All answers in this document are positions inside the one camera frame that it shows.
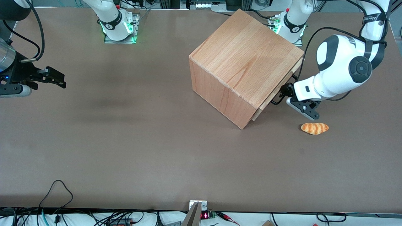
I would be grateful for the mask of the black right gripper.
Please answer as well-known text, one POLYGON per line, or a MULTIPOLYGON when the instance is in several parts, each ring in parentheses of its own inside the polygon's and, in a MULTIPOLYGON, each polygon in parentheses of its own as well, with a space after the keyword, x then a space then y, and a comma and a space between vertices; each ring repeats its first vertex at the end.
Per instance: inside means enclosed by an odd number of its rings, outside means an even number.
POLYGON ((63 89, 66 88, 65 75, 53 67, 46 66, 40 70, 33 63, 21 63, 26 57, 15 54, 14 61, 6 69, 1 70, 0 91, 32 91, 38 90, 38 84, 52 83, 63 89))

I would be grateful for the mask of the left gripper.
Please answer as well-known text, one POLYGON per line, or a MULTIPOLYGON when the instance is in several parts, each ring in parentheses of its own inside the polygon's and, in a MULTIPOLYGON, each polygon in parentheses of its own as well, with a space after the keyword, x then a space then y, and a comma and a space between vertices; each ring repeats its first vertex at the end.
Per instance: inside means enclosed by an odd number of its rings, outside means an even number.
POLYGON ((280 94, 288 98, 297 98, 298 101, 318 100, 318 93, 314 86, 315 76, 298 81, 296 83, 286 83, 280 88, 280 94))

